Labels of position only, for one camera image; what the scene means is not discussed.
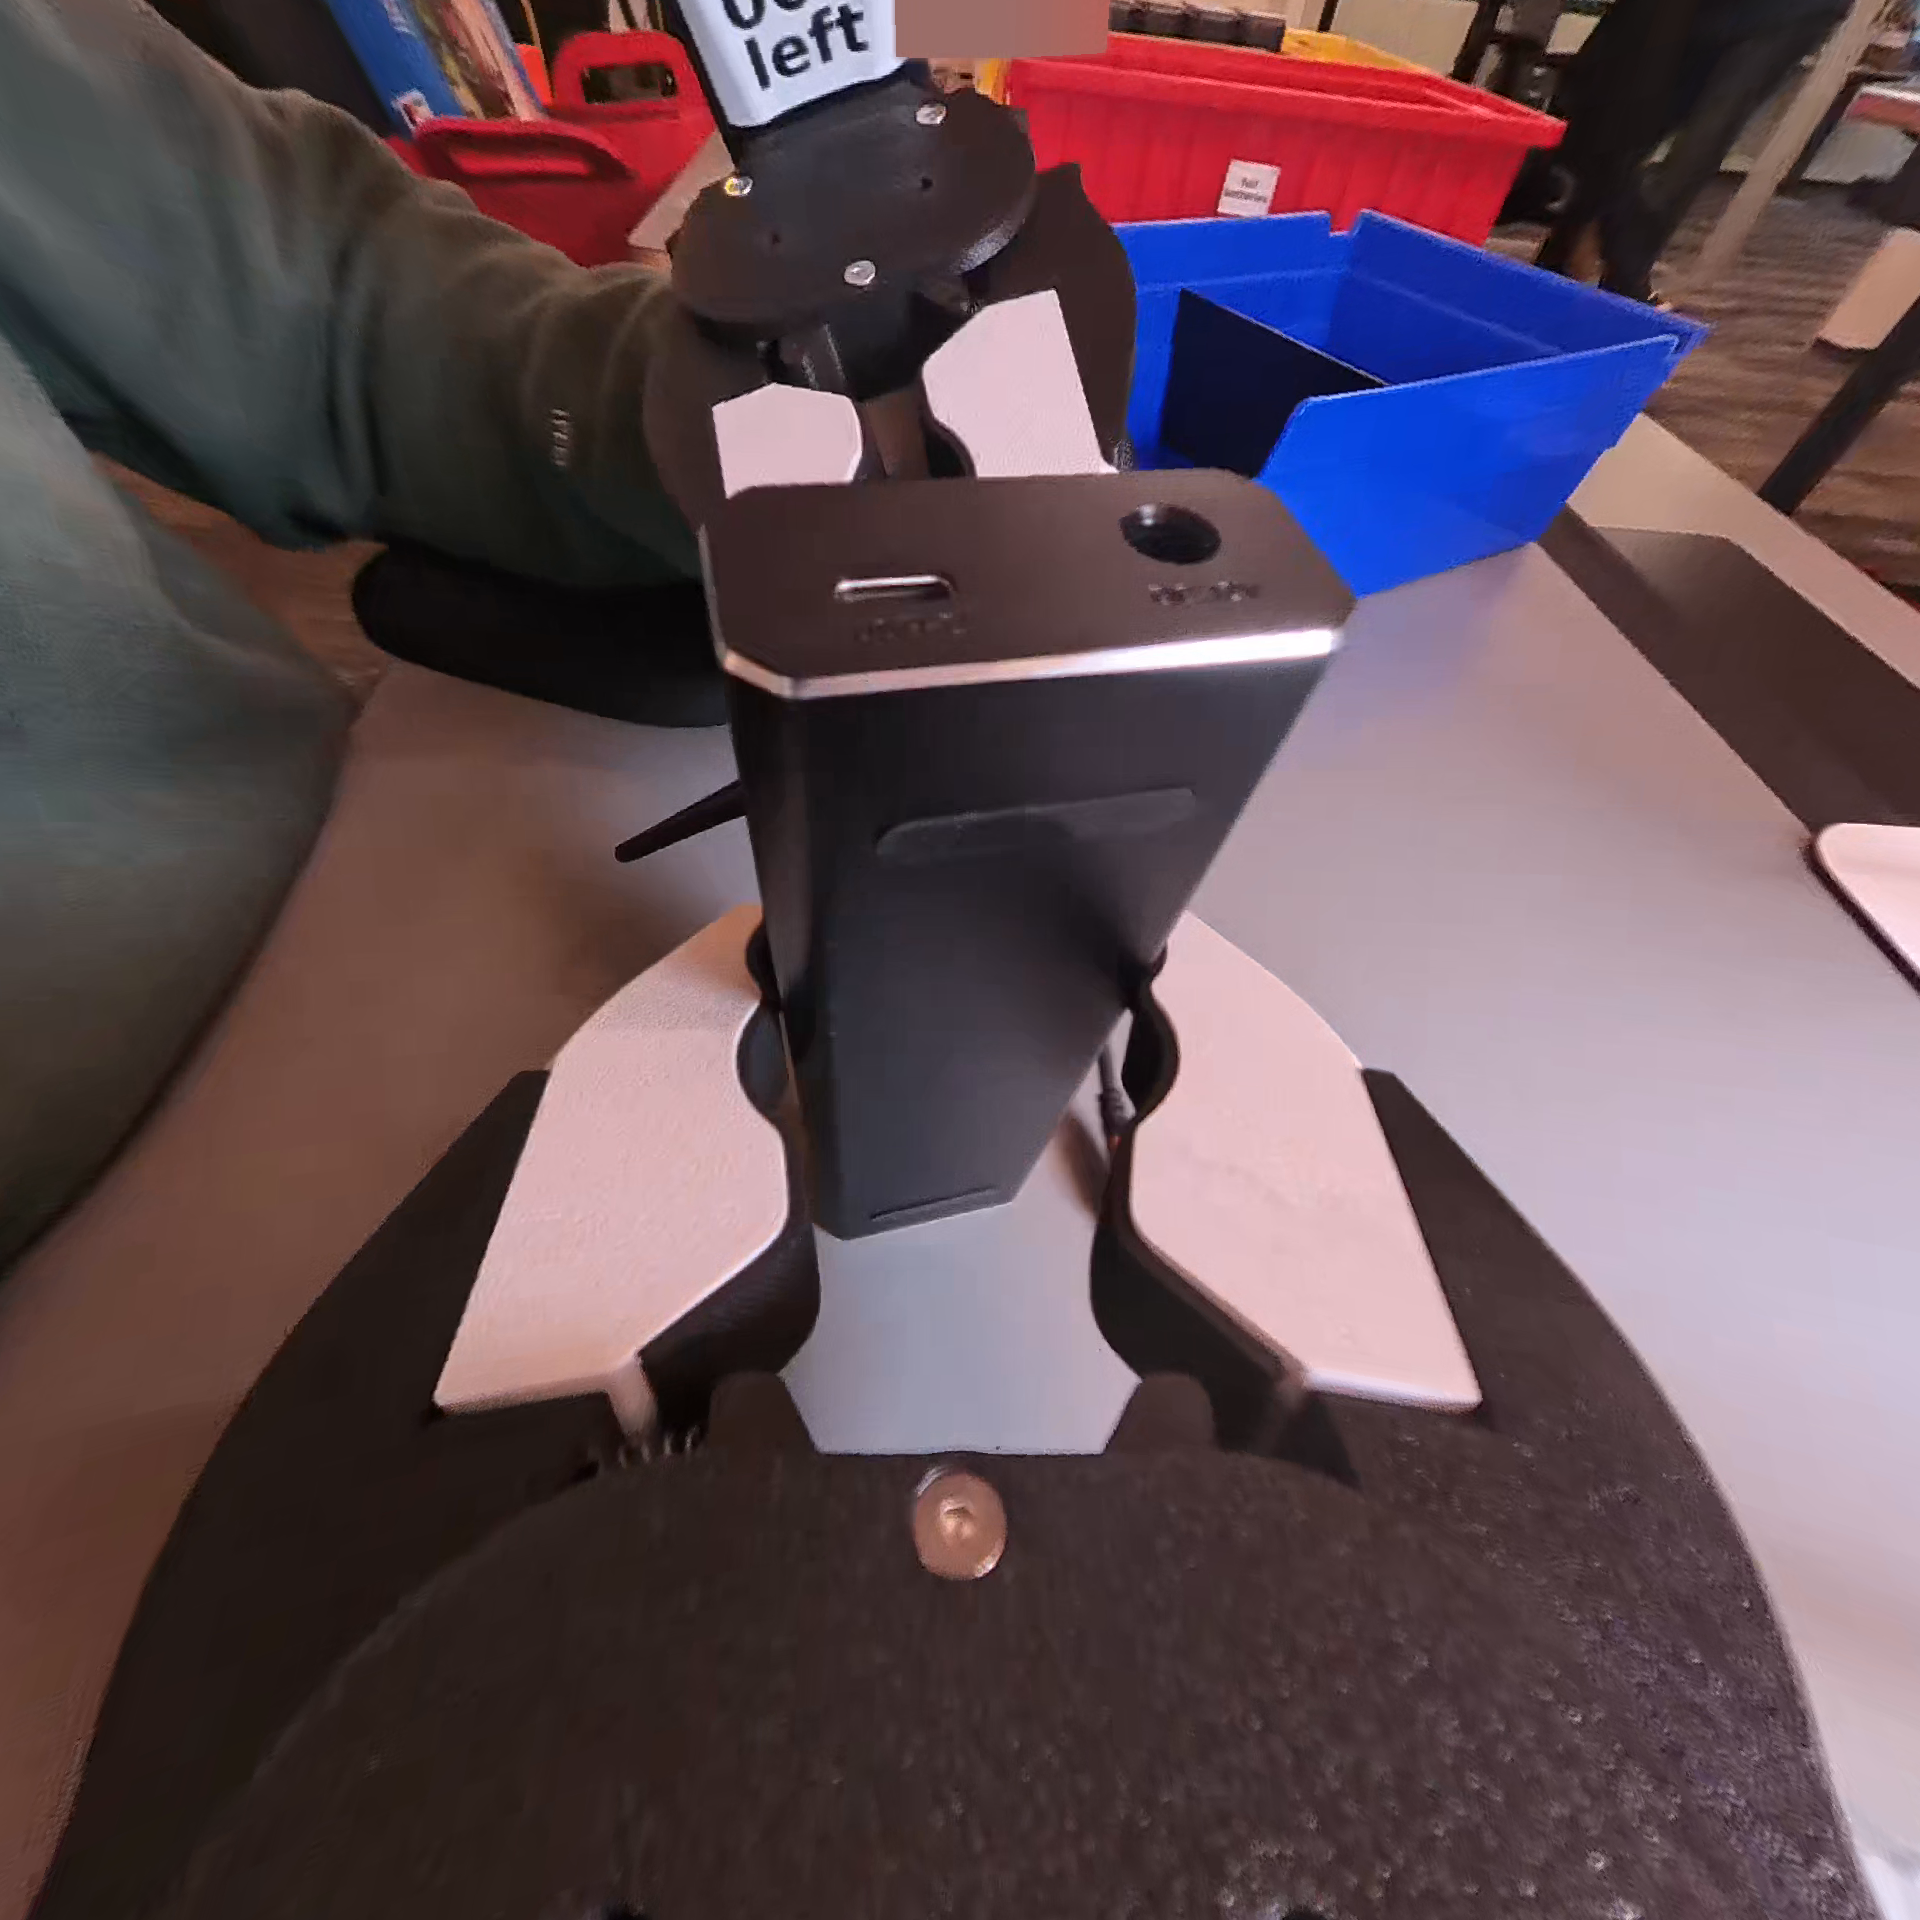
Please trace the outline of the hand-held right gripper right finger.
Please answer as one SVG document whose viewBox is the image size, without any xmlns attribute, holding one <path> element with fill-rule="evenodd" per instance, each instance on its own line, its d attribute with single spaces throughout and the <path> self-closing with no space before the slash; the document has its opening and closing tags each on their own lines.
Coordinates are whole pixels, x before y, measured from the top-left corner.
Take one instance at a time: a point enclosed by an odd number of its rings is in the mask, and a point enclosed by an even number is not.
<svg viewBox="0 0 1920 1920">
<path fill-rule="evenodd" d="M 1330 1399 L 1482 1407 L 1354 1049 L 1202 916 L 1133 1003 L 1117 1092 L 1092 1310 L 1142 1383 L 1195 1383 L 1224 1445 L 1284 1445 Z"/>
</svg>

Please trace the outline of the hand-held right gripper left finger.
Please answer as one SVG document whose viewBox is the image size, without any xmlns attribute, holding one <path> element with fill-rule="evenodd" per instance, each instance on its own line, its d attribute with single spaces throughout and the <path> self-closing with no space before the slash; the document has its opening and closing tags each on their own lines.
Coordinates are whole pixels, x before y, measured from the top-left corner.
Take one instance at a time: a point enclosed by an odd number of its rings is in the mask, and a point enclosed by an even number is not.
<svg viewBox="0 0 1920 1920">
<path fill-rule="evenodd" d="M 708 1425 L 722 1383 L 804 1355 L 826 1287 L 758 945 L 735 907 L 555 1053 L 440 1415 L 607 1399 L 623 1425 Z"/>
</svg>

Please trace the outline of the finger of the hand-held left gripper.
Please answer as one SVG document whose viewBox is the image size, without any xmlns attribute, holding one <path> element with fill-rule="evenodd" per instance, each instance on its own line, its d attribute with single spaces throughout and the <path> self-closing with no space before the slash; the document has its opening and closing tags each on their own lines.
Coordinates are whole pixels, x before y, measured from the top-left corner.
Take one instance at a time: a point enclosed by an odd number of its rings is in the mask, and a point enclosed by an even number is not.
<svg viewBox="0 0 1920 1920">
<path fill-rule="evenodd" d="M 761 384 L 713 409 L 723 499 L 788 483 L 854 483 L 872 446 L 841 395 Z"/>
<path fill-rule="evenodd" d="M 929 355 L 918 395 L 968 482 L 1111 469 L 1055 290 L 978 310 Z"/>
</svg>

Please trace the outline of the black cable orange plugs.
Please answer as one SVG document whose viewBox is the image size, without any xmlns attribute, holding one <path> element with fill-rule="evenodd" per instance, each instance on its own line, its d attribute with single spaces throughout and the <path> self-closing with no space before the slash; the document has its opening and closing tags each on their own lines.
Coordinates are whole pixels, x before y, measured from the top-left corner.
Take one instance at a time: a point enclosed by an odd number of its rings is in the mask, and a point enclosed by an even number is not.
<svg viewBox="0 0 1920 1920">
<path fill-rule="evenodd" d="M 665 819 L 632 832 L 624 844 L 616 844 L 614 862 L 616 864 L 637 864 L 637 862 L 649 862 L 659 851 L 669 851 L 681 844 L 695 844 L 695 837 L 702 837 L 713 827 L 723 827 L 723 824 L 735 824 L 744 816 L 749 816 L 744 784 L 723 784 L 723 786 L 691 800 L 684 811 L 674 811 L 674 816 L 665 816 Z"/>
</svg>

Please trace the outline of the black usb hub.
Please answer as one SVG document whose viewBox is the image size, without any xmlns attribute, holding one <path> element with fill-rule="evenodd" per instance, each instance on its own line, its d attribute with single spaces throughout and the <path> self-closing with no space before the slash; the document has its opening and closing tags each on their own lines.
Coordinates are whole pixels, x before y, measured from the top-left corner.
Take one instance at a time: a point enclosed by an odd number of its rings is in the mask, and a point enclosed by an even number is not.
<svg viewBox="0 0 1920 1920">
<path fill-rule="evenodd" d="M 1354 595 L 1208 465 L 749 491 L 702 576 L 812 1213 L 1011 1203 Z"/>
</svg>

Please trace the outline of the blue plastic bin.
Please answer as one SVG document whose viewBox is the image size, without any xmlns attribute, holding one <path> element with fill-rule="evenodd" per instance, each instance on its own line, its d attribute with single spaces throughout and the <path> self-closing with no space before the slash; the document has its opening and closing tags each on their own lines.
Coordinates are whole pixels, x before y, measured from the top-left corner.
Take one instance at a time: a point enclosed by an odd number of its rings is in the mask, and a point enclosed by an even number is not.
<svg viewBox="0 0 1920 1920">
<path fill-rule="evenodd" d="M 1385 212 L 1117 227 L 1135 279 L 1135 465 L 1160 447 L 1180 294 L 1380 381 L 1303 403 L 1257 475 L 1365 597 L 1537 542 L 1705 320 Z"/>
</svg>

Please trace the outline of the person's left forearm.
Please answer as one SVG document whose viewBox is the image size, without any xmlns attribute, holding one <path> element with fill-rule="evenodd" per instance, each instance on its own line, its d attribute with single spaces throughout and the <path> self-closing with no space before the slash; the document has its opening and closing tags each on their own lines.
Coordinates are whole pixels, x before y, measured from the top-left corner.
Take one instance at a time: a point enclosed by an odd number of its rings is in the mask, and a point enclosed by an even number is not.
<svg viewBox="0 0 1920 1920">
<path fill-rule="evenodd" d="M 642 446 L 649 267 L 580 267 L 145 5 L 7 5 L 7 504 L 110 458 L 283 546 L 700 576 Z"/>
</svg>

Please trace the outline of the black bin divider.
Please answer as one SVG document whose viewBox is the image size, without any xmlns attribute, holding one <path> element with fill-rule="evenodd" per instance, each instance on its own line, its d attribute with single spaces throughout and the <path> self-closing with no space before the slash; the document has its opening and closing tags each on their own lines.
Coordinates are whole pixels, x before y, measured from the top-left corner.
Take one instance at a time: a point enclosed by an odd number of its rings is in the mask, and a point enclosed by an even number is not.
<svg viewBox="0 0 1920 1920">
<path fill-rule="evenodd" d="M 1182 290 L 1160 447 L 1188 465 L 1263 475 L 1291 416 L 1314 397 L 1379 395 L 1380 381 L 1269 320 Z"/>
</svg>

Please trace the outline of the black ribbed cushion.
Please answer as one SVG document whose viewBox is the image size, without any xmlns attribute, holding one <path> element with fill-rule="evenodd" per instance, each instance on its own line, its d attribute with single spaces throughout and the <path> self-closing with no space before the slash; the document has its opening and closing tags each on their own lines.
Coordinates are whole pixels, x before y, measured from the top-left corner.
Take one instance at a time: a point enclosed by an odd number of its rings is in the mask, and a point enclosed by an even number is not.
<svg viewBox="0 0 1920 1920">
<path fill-rule="evenodd" d="M 401 542 L 353 576 L 353 622 L 394 659 L 593 721 L 728 721 L 695 579 L 568 590 Z"/>
</svg>

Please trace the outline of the large red bin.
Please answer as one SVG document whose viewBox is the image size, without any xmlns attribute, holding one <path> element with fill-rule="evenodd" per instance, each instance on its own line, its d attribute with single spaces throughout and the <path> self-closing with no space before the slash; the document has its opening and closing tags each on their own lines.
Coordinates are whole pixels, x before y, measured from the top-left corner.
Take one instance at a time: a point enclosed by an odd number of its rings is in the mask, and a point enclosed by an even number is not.
<svg viewBox="0 0 1920 1920">
<path fill-rule="evenodd" d="M 1073 163 L 1111 227 L 1385 212 L 1482 246 L 1563 122 L 1407 64 L 1188 35 L 1011 57 L 996 88 L 1040 168 Z"/>
</svg>

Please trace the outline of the blue printed box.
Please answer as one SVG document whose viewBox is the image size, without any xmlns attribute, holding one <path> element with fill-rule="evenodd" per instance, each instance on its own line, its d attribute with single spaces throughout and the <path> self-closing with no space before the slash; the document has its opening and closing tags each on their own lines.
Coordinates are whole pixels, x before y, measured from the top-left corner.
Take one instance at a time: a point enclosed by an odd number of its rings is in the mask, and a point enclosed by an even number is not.
<svg viewBox="0 0 1920 1920">
<path fill-rule="evenodd" d="M 492 0 L 331 0 L 327 14 L 401 134 L 549 115 Z"/>
</svg>

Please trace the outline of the red handled basket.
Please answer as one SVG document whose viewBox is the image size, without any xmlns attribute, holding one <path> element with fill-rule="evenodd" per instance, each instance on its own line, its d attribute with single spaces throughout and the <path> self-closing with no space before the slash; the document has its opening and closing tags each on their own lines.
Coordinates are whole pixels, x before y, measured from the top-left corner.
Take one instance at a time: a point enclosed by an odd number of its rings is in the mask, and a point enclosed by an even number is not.
<svg viewBox="0 0 1920 1920">
<path fill-rule="evenodd" d="M 580 33 L 543 72 L 543 118 L 432 118 L 388 148 L 584 267 L 623 261 L 714 131 L 702 79 L 665 33 Z"/>
</svg>

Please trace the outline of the white stand frame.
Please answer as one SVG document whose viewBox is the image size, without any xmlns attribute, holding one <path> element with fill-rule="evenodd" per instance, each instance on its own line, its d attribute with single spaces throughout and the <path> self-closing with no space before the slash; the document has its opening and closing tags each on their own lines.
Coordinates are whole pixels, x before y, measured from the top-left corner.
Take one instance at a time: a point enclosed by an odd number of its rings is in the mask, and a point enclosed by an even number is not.
<svg viewBox="0 0 1920 1920">
<path fill-rule="evenodd" d="M 1863 933 L 1920 981 L 1920 827 L 1826 824 L 1811 832 L 1811 871 Z"/>
</svg>

